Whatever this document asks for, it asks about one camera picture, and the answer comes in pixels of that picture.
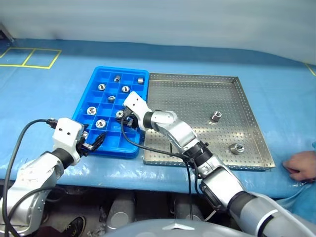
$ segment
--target sneaker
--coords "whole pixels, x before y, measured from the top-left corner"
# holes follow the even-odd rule
[[[83,233],[85,228],[85,218],[79,216],[74,219],[63,231],[63,234],[69,237],[79,237]]]

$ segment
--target perforated metal tray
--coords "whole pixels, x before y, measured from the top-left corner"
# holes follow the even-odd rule
[[[148,105],[174,111],[232,169],[275,167],[238,77],[150,74]],[[217,124],[210,123],[214,111],[222,113]],[[242,143],[244,153],[232,154],[233,143]],[[152,129],[146,131],[145,145],[170,151],[170,143]],[[145,151],[144,163],[184,165],[179,158],[150,151]]]

